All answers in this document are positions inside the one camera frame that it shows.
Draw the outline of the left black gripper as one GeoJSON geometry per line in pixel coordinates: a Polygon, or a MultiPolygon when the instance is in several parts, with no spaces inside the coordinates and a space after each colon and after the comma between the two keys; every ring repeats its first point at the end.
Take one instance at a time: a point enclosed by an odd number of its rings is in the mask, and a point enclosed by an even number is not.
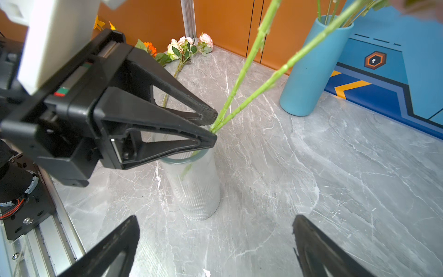
{"type": "Polygon", "coordinates": [[[214,147],[217,137],[152,103],[152,57],[106,30],[2,122],[6,138],[59,182],[86,187],[98,163],[128,170],[214,147]]]}

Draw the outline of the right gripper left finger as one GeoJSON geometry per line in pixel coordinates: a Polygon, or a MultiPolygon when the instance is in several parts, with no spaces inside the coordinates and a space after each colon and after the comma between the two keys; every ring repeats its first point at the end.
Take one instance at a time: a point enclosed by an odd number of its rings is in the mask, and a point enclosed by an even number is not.
{"type": "Polygon", "coordinates": [[[138,220],[132,215],[60,276],[128,277],[139,239],[138,220]]]}

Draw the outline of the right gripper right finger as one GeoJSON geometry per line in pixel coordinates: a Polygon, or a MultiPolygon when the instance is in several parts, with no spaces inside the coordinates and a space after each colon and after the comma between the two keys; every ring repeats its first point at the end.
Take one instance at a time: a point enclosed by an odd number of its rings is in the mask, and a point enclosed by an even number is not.
{"type": "Polygon", "coordinates": [[[372,277],[304,215],[297,215],[293,234],[301,271],[305,277],[372,277]]]}

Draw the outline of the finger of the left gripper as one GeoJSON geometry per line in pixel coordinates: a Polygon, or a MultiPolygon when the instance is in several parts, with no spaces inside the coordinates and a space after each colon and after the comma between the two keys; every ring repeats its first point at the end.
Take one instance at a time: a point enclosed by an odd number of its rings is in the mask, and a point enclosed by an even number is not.
{"type": "Polygon", "coordinates": [[[130,93],[155,103],[152,88],[157,87],[194,111],[194,113],[183,113],[183,118],[199,126],[215,122],[218,112],[191,93],[154,58],[149,55],[128,55],[126,61],[129,69],[130,93]]]}

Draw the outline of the small pink rose spray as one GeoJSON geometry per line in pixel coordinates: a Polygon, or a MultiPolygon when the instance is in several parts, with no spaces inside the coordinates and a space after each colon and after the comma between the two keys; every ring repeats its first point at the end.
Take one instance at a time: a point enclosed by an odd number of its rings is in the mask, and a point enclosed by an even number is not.
{"type": "Polygon", "coordinates": [[[189,63],[195,55],[208,55],[212,52],[213,47],[213,40],[207,33],[202,33],[197,39],[183,36],[178,40],[172,39],[167,46],[167,51],[165,53],[159,53],[156,60],[163,67],[173,61],[178,61],[177,68],[173,74],[173,76],[177,78],[184,66],[189,63]]]}

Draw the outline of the clear glass vase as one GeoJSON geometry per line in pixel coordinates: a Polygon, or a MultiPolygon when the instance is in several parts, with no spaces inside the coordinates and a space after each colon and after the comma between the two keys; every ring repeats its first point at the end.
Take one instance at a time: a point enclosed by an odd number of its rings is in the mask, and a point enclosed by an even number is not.
{"type": "Polygon", "coordinates": [[[210,218],[221,199],[214,149],[186,152],[160,160],[175,204],[188,219],[210,218]]]}

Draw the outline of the teal ceramic vase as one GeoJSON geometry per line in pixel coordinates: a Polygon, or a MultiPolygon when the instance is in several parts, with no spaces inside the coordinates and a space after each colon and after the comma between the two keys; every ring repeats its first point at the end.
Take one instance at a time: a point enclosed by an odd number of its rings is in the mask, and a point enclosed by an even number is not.
{"type": "Polygon", "coordinates": [[[353,28],[338,28],[294,65],[280,96],[284,111],[298,117],[313,112],[353,28]]]}

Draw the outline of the white ranunculus flower stem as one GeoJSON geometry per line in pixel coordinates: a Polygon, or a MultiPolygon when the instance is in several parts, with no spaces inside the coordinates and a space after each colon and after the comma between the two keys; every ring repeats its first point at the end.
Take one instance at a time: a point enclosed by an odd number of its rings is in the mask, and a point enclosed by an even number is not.
{"type": "Polygon", "coordinates": [[[336,16],[340,0],[329,0],[326,5],[326,13],[323,13],[322,0],[316,0],[317,20],[323,25],[328,25],[336,16]]]}

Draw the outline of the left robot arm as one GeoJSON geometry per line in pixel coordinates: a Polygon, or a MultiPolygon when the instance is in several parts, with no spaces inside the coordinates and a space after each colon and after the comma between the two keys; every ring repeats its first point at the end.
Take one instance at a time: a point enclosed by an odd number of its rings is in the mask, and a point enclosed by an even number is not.
{"type": "Polygon", "coordinates": [[[86,187],[97,163],[128,170],[212,148],[217,111],[154,58],[105,30],[34,95],[18,82],[23,44],[1,39],[1,205],[18,208],[38,183],[23,152],[61,183],[86,187]]]}

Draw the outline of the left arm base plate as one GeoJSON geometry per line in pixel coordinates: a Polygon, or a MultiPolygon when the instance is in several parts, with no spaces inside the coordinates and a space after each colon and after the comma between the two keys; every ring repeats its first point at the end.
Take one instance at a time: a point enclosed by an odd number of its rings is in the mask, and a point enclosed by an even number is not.
{"type": "Polygon", "coordinates": [[[34,164],[10,163],[1,170],[1,223],[14,241],[55,213],[47,185],[34,164]]]}

